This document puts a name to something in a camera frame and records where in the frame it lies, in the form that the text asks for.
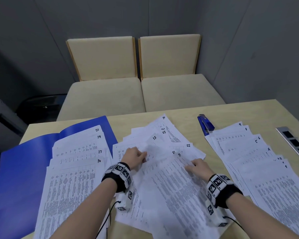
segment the wire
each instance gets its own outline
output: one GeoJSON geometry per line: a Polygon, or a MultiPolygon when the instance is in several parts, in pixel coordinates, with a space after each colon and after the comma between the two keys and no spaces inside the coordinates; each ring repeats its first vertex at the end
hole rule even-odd
{"type": "Polygon", "coordinates": [[[223,218],[231,219],[233,222],[235,222],[237,225],[239,225],[241,229],[243,229],[243,227],[237,221],[235,221],[234,219],[230,218],[229,216],[223,216],[223,218]]]}
{"type": "Polygon", "coordinates": [[[107,218],[105,219],[105,221],[104,221],[104,223],[103,223],[101,229],[99,230],[98,234],[96,235],[95,239],[98,237],[98,235],[100,234],[101,230],[103,229],[103,227],[104,227],[104,225],[105,225],[107,219],[109,218],[109,216],[110,216],[110,214],[111,214],[111,211],[112,211],[112,209],[113,209],[113,207],[114,207],[114,205],[115,205],[116,203],[121,203],[121,201],[116,201],[116,202],[112,205],[112,207],[111,207],[111,209],[110,209],[110,212],[109,212],[109,214],[107,215],[107,218]]]}

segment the blue stapler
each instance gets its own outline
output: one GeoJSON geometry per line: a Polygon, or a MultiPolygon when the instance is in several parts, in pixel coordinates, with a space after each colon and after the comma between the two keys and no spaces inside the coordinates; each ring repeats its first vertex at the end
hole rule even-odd
{"type": "Polygon", "coordinates": [[[209,135],[209,132],[215,130],[214,125],[208,120],[208,118],[204,114],[199,114],[197,119],[205,136],[209,135]]]}

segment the beige upholstery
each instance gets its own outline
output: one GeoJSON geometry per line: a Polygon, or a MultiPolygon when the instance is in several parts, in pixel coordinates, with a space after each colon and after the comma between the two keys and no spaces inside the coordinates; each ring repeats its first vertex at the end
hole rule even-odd
{"type": "Polygon", "coordinates": [[[67,41],[80,80],[137,77],[133,37],[67,41]]]}
{"type": "Polygon", "coordinates": [[[57,121],[145,112],[138,78],[72,84],[57,121]]]}
{"type": "Polygon", "coordinates": [[[202,74],[142,80],[147,112],[226,104],[202,74]]]}
{"type": "Polygon", "coordinates": [[[140,38],[143,78],[195,73],[199,34],[140,38]]]}

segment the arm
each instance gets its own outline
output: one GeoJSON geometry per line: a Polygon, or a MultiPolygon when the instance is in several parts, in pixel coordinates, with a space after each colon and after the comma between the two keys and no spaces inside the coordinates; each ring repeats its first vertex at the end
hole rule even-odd
{"type": "MultiPolygon", "coordinates": [[[[209,178],[215,174],[202,159],[195,159],[192,163],[195,166],[185,166],[185,169],[205,182],[208,182],[209,178]]],[[[229,197],[226,205],[251,239],[299,238],[291,229],[264,212],[240,193],[234,193],[229,197]]]]}
{"type": "MultiPolygon", "coordinates": [[[[122,162],[130,169],[145,162],[147,152],[140,152],[136,147],[128,148],[122,162]]],[[[117,190],[116,182],[107,178],[75,209],[59,226],[50,239],[95,239],[102,225],[106,212],[117,190]]]]}

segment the wooden table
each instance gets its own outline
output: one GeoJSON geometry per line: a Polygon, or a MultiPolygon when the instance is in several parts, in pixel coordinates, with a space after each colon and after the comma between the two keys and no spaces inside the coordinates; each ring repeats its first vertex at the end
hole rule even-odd
{"type": "MultiPolygon", "coordinates": [[[[215,172],[229,175],[220,158],[205,140],[197,120],[198,114],[205,114],[215,129],[224,128],[238,121],[242,121],[244,125],[249,125],[253,134],[260,133],[276,154],[282,154],[289,160],[291,167],[299,176],[299,156],[275,129],[276,127],[287,126],[291,133],[299,139],[299,121],[276,100],[110,116],[108,121],[117,141],[120,142],[123,137],[131,133],[131,128],[146,126],[163,113],[166,113],[171,122],[190,142],[206,153],[205,161],[215,172]]],[[[31,124],[21,143],[41,135],[60,132],[70,125],[85,120],[88,119],[31,124]]],[[[112,212],[112,225],[109,228],[108,238],[152,238],[151,234],[116,222],[114,218],[115,212],[112,212]]],[[[32,237],[33,233],[24,238],[30,239],[32,237]]],[[[248,236],[237,225],[233,224],[221,238],[248,238],[248,236]]]]}

